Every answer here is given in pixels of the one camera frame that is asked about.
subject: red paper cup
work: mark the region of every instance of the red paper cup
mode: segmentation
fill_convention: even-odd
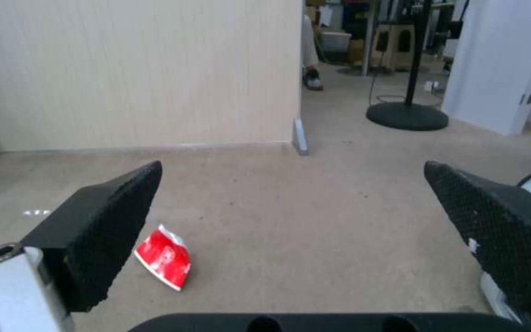
[[[188,248],[181,237],[159,225],[134,253],[160,281],[178,292],[182,290],[191,263]]]

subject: sneaker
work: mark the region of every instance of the sneaker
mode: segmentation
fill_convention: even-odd
[[[308,90],[323,91],[323,84],[316,69],[311,69],[304,73],[303,84]]]

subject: stool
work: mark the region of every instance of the stool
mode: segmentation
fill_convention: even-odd
[[[372,61],[391,70],[408,70],[413,62],[415,27],[412,24],[381,24],[374,34]]]

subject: black gripper pad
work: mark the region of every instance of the black gripper pad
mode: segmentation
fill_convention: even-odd
[[[83,187],[21,240],[44,252],[69,311],[89,311],[107,298],[145,224],[161,175],[156,161]]]
[[[434,161],[425,178],[507,302],[531,311],[531,193]]]

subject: floor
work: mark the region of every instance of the floor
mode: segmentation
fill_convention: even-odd
[[[336,70],[322,65],[326,91],[303,92],[310,157],[282,145],[0,154],[0,243],[42,219],[25,210],[52,210],[83,185],[161,160],[139,241],[160,223],[183,237],[189,281],[174,292],[130,258],[109,298],[74,315],[78,331],[198,311],[487,311],[479,266],[422,167],[440,160],[514,183],[531,172],[531,130],[503,137],[455,120],[438,132],[383,128],[364,116],[370,79]],[[375,94],[405,83],[406,74],[379,77]]]

